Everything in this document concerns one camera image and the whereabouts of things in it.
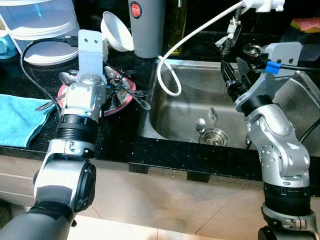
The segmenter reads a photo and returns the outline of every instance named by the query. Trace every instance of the thermos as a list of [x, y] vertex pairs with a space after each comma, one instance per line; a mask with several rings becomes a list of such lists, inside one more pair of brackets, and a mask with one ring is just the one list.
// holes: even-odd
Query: thermos
[[156, 58], [162, 52], [166, 0], [128, 0], [134, 53]]

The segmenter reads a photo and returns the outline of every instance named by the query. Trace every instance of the plate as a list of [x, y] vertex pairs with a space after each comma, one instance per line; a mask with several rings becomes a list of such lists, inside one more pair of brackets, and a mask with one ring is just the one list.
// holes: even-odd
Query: plate
[[[124, 77], [122, 79], [122, 87], [126, 90], [131, 90], [131, 91], [136, 90], [136, 84], [126, 77]], [[69, 88], [68, 86], [63, 84], [59, 89], [58, 96], [66, 93], [68, 88]], [[112, 93], [112, 90], [108, 90], [106, 88], [106, 98], [107, 99], [111, 93]], [[110, 108], [108, 110], [104, 111], [104, 116], [108, 116], [108, 115], [114, 114], [116, 112], [119, 112], [121, 109], [123, 109], [125, 106], [127, 106], [132, 100], [132, 96], [129, 95], [129, 93], [127, 93], [125, 91], [117, 91], [116, 95], [118, 96], [118, 98], [120, 100], [121, 106], [115, 107], [114, 103], [112, 102]], [[64, 105], [65, 101], [66, 101], [65, 97], [58, 101], [60, 107], [62, 107]]]

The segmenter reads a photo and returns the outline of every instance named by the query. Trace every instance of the black countertop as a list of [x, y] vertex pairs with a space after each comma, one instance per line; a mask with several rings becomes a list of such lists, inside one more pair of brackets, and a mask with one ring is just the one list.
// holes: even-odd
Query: black countertop
[[[214, 42], [220, 33], [198, 34], [193, 41], [183, 47], [185, 51], [179, 59], [219, 62], [220, 54]], [[243, 34], [234, 48], [234, 56], [242, 56], [241, 46], [248, 43], [266, 45], [277, 42], [279, 36], [255, 36]], [[0, 94], [29, 98], [46, 98], [24, 76], [19, 65], [20, 56], [0, 61]], [[111, 50], [108, 63], [123, 71], [135, 70], [138, 89], [148, 88], [155, 59], [142, 59], [133, 52]], [[61, 83], [60, 72], [77, 70], [78, 60], [58, 66], [31, 67], [31, 76], [56, 96]], [[255, 150], [232, 147], [211, 146], [171, 140], [144, 138], [138, 135], [139, 122], [143, 109], [131, 101], [121, 111], [104, 117], [99, 121], [95, 158], [103, 161], [128, 163], [137, 166], [154, 166], [213, 174], [219, 176], [261, 181], [261, 165]], [[42, 161], [46, 155], [49, 141], [55, 137], [58, 125], [56, 111], [52, 112], [41, 132], [26, 148], [0, 146], [0, 155], [29, 158]], [[320, 158], [311, 157], [310, 166], [311, 194], [320, 196]]]

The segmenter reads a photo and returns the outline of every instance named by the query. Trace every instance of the stainless steel sink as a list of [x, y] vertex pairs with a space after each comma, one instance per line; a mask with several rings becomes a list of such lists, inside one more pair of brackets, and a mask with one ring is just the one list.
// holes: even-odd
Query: stainless steel sink
[[[167, 95], [160, 87], [154, 66], [151, 84], [153, 93], [147, 98], [150, 112], [142, 116], [139, 133], [142, 137], [199, 143], [195, 124], [205, 119], [206, 127], [212, 128], [210, 108], [218, 120], [215, 127], [229, 138], [228, 147], [246, 148], [243, 113], [237, 112], [233, 101], [225, 91], [220, 62], [168, 60], [178, 75], [182, 93], [178, 97]], [[163, 67], [163, 81], [173, 92], [175, 82]], [[273, 102], [281, 106], [293, 123], [298, 139], [320, 116], [320, 91], [304, 72], [296, 72], [276, 94]], [[311, 156], [320, 156], [320, 129], [317, 127], [304, 141]]]

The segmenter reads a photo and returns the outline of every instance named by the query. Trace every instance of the drain strainer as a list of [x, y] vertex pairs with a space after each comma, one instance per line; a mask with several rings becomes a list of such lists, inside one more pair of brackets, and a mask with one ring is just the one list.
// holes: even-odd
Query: drain strainer
[[227, 147], [230, 144], [229, 136], [219, 128], [207, 128], [199, 137], [200, 144], [216, 145]]

